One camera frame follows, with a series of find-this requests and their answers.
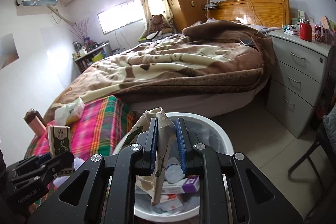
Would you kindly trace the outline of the green herbal box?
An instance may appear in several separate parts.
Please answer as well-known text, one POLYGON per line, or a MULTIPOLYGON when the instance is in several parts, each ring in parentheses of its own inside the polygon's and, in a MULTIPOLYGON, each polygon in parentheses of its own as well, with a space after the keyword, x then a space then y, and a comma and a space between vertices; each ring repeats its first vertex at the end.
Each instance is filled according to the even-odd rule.
POLYGON ((75 171, 74 155, 71 152, 71 129, 68 126, 48 125, 47 135, 52 158, 63 160, 64 168, 57 173, 58 177, 69 176, 75 171))

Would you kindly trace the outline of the white purple cream box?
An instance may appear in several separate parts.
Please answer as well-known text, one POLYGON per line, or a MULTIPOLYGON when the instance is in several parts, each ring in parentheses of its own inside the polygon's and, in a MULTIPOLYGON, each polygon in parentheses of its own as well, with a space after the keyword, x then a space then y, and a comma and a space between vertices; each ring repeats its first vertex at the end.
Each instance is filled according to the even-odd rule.
POLYGON ((199 191, 199 176, 183 178, 178 182, 165 181, 162 186, 162 194, 189 194, 199 191))

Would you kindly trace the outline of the cream leaf-print paper bag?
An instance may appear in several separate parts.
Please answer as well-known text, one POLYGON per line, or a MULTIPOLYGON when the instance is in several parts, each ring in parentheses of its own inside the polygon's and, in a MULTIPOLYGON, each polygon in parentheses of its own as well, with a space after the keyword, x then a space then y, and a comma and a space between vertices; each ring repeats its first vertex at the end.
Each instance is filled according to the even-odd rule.
POLYGON ((122 142, 122 147, 124 148, 135 143, 139 134, 146 132, 149 129, 151 118, 156 118, 158 125, 154 173, 149 177, 138 176, 136 183, 139 188, 151 196, 151 204, 155 206, 158 205, 161 200, 166 165, 169 159, 172 142, 176 139, 174 123, 169 119, 161 107, 146 110, 126 134, 126 139, 122 142))

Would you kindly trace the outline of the red white milk carton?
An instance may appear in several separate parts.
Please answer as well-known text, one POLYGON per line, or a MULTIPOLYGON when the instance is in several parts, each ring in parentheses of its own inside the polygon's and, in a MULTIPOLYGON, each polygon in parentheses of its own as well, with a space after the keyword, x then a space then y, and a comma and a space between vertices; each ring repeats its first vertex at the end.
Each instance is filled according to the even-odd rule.
POLYGON ((178 194, 161 195, 160 203, 157 205, 162 211, 171 211, 183 206, 183 201, 178 194))

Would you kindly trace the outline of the blue white yogurt cup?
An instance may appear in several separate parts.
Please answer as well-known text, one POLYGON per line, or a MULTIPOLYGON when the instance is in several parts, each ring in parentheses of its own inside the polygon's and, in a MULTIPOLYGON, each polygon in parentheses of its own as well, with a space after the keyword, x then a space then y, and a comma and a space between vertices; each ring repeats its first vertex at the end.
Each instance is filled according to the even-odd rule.
POLYGON ((169 164, 165 171, 165 180, 173 184, 185 178, 185 174, 179 164, 169 164))

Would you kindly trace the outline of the pink brown thermos mug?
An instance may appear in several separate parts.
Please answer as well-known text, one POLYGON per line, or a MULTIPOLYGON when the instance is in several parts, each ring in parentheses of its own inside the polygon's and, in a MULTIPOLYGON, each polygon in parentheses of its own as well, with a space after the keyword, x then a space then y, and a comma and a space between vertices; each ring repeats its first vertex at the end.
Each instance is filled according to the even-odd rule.
POLYGON ((38 137, 42 137, 46 133, 47 124, 37 110, 30 109, 23 119, 38 137))

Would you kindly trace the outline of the tissue pack yellow white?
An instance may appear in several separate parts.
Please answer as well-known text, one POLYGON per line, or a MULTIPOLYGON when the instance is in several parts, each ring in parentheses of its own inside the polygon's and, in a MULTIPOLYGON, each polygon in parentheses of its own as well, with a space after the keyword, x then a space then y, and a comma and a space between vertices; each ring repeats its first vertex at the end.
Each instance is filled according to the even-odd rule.
POLYGON ((77 98, 72 103, 63 105, 55 110, 55 125, 67 126, 78 121, 84 112, 85 103, 81 98, 77 98))

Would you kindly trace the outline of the pink plaid bed cloth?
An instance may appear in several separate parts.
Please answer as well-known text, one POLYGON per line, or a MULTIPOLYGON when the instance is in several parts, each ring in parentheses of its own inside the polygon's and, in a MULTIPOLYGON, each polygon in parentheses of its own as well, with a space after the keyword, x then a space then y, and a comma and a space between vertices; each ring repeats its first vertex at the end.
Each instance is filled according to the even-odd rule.
POLYGON ((87 104, 81 118, 70 125, 75 168, 93 154, 112 155, 138 119, 139 114, 114 96, 87 104))

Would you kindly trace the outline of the black chair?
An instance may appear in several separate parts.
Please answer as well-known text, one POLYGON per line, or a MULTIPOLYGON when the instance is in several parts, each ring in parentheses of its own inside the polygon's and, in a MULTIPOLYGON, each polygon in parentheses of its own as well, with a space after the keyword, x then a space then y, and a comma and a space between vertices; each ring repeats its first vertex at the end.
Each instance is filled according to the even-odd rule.
POLYGON ((307 213, 307 217, 309 218, 313 211, 320 205, 327 197, 327 194, 331 191, 331 188, 335 185, 335 177, 332 179, 332 182, 326 188, 323 184, 322 178, 312 161, 310 155, 318 148, 321 147, 326 154, 327 158, 333 170, 335 172, 335 106, 331 109, 329 114, 324 115, 322 118, 322 123, 318 128, 318 131, 315 135, 315 141, 310 146, 310 148, 304 153, 304 155, 299 158, 299 160, 294 163, 288 169, 288 179, 292 181, 291 174, 294 170, 296 170, 304 161, 308 161, 310 166, 312 167, 319 186, 321 187, 322 194, 315 205, 311 208, 311 210, 307 213))

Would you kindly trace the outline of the cluttered side shelf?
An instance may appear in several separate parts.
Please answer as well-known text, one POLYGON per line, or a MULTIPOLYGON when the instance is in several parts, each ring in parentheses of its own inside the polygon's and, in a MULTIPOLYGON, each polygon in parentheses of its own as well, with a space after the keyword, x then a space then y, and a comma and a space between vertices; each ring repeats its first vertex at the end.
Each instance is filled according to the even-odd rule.
POLYGON ((98 62, 102 59, 105 59, 111 54, 112 54, 112 50, 110 47, 110 43, 109 41, 106 41, 100 44, 95 49, 87 52, 86 54, 75 57, 73 61, 77 65, 79 72, 83 73, 93 63, 98 62))

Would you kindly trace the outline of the dried branch vase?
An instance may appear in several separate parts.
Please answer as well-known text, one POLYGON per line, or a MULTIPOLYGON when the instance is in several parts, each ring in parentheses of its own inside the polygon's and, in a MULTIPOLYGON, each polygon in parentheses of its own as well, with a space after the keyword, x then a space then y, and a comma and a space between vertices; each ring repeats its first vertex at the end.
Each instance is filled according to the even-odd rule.
POLYGON ((84 18, 79 22, 75 22, 69 31, 79 38, 82 42, 85 41, 86 38, 88 38, 88 31, 89 31, 89 18, 84 18))

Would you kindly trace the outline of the brown beige blanket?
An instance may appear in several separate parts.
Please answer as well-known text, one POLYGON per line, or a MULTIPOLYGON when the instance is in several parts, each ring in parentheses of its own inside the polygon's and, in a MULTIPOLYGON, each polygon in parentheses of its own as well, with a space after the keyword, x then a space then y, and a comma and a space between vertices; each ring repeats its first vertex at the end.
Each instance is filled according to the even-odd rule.
POLYGON ((116 96, 128 103, 201 94, 246 93, 264 85, 276 56, 272 38, 227 20, 197 22, 181 34, 138 46, 93 63, 51 104, 116 96))

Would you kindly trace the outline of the grey drawer nightstand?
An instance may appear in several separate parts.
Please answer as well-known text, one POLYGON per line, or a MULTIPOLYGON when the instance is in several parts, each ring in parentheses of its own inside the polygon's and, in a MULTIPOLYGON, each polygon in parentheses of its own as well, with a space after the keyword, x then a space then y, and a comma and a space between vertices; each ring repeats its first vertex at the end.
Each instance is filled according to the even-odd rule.
POLYGON ((296 138, 318 104, 329 73, 332 46, 302 40, 283 30, 270 33, 276 56, 267 110, 296 138))

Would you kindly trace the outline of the brown teddy bear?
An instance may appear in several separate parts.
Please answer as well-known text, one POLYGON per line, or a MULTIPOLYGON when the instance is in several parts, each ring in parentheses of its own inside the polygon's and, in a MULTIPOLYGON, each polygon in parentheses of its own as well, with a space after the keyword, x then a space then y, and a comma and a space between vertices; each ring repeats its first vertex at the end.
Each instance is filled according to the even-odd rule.
POLYGON ((162 15, 153 15, 149 22, 149 34, 161 32, 161 34, 172 33, 173 29, 166 18, 162 15))

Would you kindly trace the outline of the red jar on nightstand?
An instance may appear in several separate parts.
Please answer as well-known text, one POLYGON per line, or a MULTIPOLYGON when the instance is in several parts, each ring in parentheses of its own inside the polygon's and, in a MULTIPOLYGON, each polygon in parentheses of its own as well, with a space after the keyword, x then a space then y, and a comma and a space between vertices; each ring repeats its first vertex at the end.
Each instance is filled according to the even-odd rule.
POLYGON ((306 19, 300 19, 299 21, 299 37, 302 40, 312 42, 312 30, 310 22, 306 19))

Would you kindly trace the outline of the wooden headboard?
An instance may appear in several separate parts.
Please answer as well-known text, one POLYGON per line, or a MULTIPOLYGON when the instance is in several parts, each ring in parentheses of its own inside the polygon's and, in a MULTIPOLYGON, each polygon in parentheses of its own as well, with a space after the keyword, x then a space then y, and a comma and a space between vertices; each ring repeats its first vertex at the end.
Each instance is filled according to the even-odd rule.
POLYGON ((226 0, 209 9, 216 20, 239 20, 244 24, 283 27, 291 24, 289 0, 226 0))

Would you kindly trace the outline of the power strip on headboard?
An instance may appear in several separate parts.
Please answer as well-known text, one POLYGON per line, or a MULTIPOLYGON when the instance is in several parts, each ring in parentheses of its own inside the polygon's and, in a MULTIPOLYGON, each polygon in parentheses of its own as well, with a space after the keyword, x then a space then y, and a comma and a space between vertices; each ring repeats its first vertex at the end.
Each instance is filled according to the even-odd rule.
POLYGON ((202 5, 203 10, 218 10, 221 9, 221 3, 220 2, 209 2, 205 5, 202 5))

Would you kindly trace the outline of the wall mirror panel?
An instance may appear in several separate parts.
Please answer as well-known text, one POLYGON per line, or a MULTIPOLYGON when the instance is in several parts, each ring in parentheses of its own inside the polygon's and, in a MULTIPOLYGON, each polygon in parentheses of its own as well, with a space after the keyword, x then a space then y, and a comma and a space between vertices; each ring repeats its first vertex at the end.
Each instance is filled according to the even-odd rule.
POLYGON ((0 38, 0 69, 8 66, 19 59, 13 34, 1 36, 0 38))

